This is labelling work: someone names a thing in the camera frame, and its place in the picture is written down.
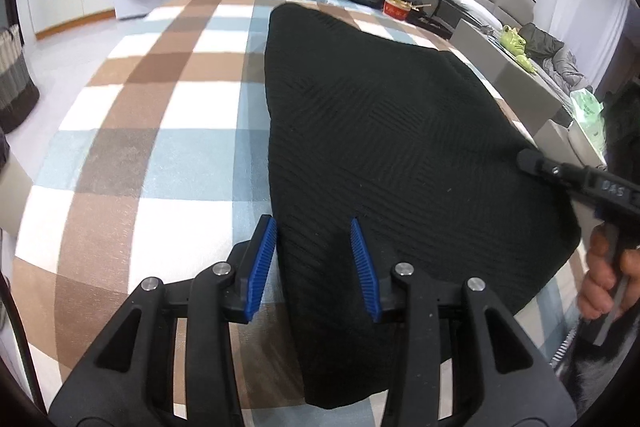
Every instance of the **striped cloth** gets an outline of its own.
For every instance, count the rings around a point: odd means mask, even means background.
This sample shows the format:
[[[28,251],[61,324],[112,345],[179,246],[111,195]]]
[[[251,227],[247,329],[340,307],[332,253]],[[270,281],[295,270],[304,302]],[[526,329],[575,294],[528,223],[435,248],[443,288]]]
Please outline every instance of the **striped cloth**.
[[[0,27],[0,128],[11,132],[18,127],[39,97],[24,61],[18,25]]]
[[[12,284],[47,403],[142,279],[194,277],[271,212],[264,47],[270,12],[283,2],[300,1],[157,8],[117,44],[60,125],[27,203]],[[300,3],[383,38],[452,51],[528,136],[499,93],[437,36],[381,13]],[[518,314],[548,358],[575,320],[581,273],[576,254]],[[185,332],[180,321],[179,414]],[[331,411],[304,403],[276,262],[253,322],[230,325],[230,334],[248,426],[380,423],[385,393]],[[450,364],[442,371],[445,414]]]

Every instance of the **metal screw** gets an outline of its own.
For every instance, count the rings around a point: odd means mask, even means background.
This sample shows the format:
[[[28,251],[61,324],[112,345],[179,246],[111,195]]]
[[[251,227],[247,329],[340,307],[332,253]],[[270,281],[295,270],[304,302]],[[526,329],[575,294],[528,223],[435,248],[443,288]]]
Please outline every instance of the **metal screw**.
[[[143,282],[140,283],[140,287],[145,292],[150,292],[151,290],[155,290],[156,288],[158,288],[159,284],[160,280],[158,279],[158,277],[147,277],[145,280],[143,280]]]
[[[471,279],[466,282],[466,285],[474,292],[481,292],[486,288],[486,284],[479,277],[471,277]]]
[[[396,264],[396,273],[398,275],[411,275],[414,272],[414,265],[409,263]]]
[[[216,275],[227,275],[231,272],[231,265],[225,261],[221,261],[220,263],[215,263],[212,270]]]

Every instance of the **finger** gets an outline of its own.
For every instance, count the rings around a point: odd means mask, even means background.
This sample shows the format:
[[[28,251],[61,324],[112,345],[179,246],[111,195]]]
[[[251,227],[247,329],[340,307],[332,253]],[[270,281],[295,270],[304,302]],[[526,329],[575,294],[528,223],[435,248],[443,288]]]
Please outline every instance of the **finger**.
[[[591,277],[584,278],[580,292],[586,297],[589,304],[600,313],[609,313],[613,308],[611,295],[604,288],[598,286]]]
[[[622,302],[620,302],[620,310],[623,313],[626,312],[631,306],[638,302],[638,299],[640,299],[640,281],[630,279],[626,287],[625,296],[622,298]]]
[[[606,290],[610,290],[616,284],[616,274],[604,257],[594,254],[587,255],[587,266],[590,277]]]
[[[604,257],[609,251],[609,241],[604,234],[604,226],[598,225],[591,230],[591,238],[589,240],[588,253],[598,257]]]
[[[620,269],[631,279],[640,279],[640,251],[625,250],[620,258]]]
[[[577,304],[582,317],[584,317],[588,321],[594,321],[602,315],[599,311],[597,311],[596,308],[591,306],[591,303],[582,294],[578,295]]]

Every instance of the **floor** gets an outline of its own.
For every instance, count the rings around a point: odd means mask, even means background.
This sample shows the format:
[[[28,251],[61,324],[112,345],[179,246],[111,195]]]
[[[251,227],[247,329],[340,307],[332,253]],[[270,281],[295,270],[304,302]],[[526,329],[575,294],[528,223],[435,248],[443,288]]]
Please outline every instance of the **floor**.
[[[135,20],[111,19],[74,28],[35,44],[25,45],[24,57],[31,78],[40,89],[40,100],[27,120],[9,133],[6,139],[18,162],[32,179],[36,178],[46,156],[49,141],[76,96],[135,23]],[[15,238],[2,233],[0,269],[10,280],[14,254]],[[25,388],[26,379],[17,354],[13,331],[7,325],[1,327],[1,324],[0,357]]]

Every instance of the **green plastic bag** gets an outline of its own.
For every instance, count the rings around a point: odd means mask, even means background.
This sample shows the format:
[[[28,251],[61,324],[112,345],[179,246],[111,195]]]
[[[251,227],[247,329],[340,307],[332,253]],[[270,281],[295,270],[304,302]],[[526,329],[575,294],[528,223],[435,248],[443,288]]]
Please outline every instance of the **green plastic bag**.
[[[602,104],[586,89],[571,92],[574,106],[574,118],[582,128],[587,138],[600,154],[605,152],[604,120],[602,119]]]

